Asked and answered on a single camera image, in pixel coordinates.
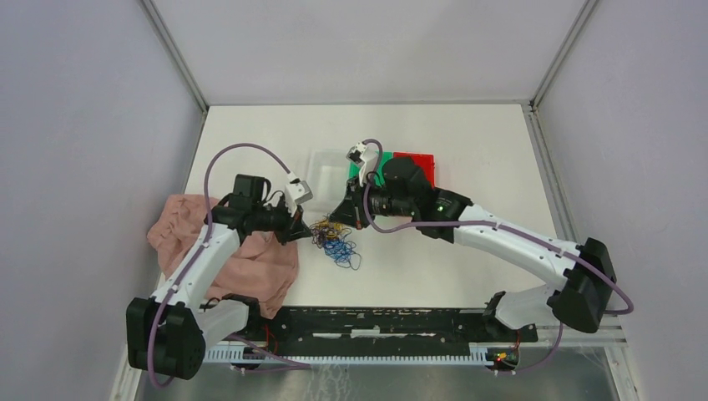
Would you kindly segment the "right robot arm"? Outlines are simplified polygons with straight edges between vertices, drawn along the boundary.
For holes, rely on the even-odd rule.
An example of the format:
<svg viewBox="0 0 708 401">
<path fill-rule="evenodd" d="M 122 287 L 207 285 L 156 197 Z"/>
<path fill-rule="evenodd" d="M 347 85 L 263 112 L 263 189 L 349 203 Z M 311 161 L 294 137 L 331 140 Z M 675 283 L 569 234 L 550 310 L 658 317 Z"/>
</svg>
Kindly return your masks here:
<svg viewBox="0 0 708 401">
<path fill-rule="evenodd" d="M 409 157 L 387 161 L 382 178 L 382 185 L 372 177 L 349 179 L 331 221 L 362 230 L 378 216 L 408 217 L 408 226 L 424 236 L 485 251 L 543 281 L 540 287 L 494 294 L 482 319 L 488 338 L 503 341 L 515 329 L 550 319 L 579 332 L 599 330 L 616 288 L 602 241 L 544 239 L 463 195 L 433 186 Z"/>
</svg>

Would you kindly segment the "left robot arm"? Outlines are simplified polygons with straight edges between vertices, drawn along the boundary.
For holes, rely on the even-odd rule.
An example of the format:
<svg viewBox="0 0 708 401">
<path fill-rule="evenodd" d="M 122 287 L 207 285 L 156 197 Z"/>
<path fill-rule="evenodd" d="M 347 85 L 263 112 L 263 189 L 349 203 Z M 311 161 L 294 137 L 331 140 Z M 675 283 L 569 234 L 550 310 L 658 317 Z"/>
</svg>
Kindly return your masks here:
<svg viewBox="0 0 708 401">
<path fill-rule="evenodd" d="M 209 207 L 205 226 L 174 274 L 150 297 L 127 306 L 130 367 L 153 377 L 191 379 L 217 343 L 234 333 L 245 340 L 260 334 L 263 319 L 254 297 L 228 294 L 206 311 L 200 306 L 227 260 L 254 232 L 270 232 L 282 245 L 311 236 L 302 208 L 312 198 L 310 186 L 294 174 L 288 180 L 269 205 L 269 180 L 237 175 L 231 193 Z"/>
</svg>

